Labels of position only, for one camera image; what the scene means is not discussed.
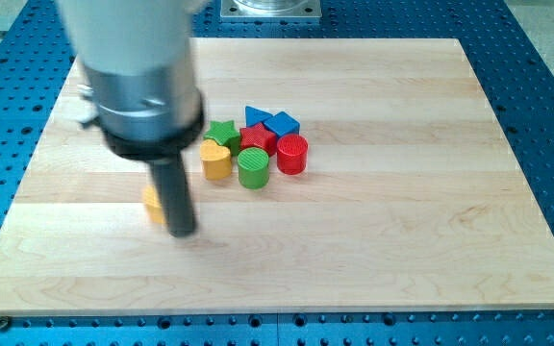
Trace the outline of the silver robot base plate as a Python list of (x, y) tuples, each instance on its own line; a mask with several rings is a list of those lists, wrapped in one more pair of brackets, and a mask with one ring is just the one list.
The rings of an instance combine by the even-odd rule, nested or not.
[(220, 16), (227, 19), (319, 19), (322, 11), (320, 0), (222, 0)]

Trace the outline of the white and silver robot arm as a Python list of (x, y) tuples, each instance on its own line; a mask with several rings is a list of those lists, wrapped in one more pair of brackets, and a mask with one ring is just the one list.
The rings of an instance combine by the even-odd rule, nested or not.
[(57, 8), (88, 79), (81, 94), (118, 156), (150, 167), (175, 237), (196, 230), (182, 152), (204, 125), (189, 38), (191, 0), (62, 0)]

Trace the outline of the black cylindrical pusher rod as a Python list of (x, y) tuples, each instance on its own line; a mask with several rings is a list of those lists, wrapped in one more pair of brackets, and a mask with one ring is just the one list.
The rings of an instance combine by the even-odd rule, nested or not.
[(150, 173), (169, 233), (174, 237), (192, 235), (197, 224), (182, 155), (151, 162)]

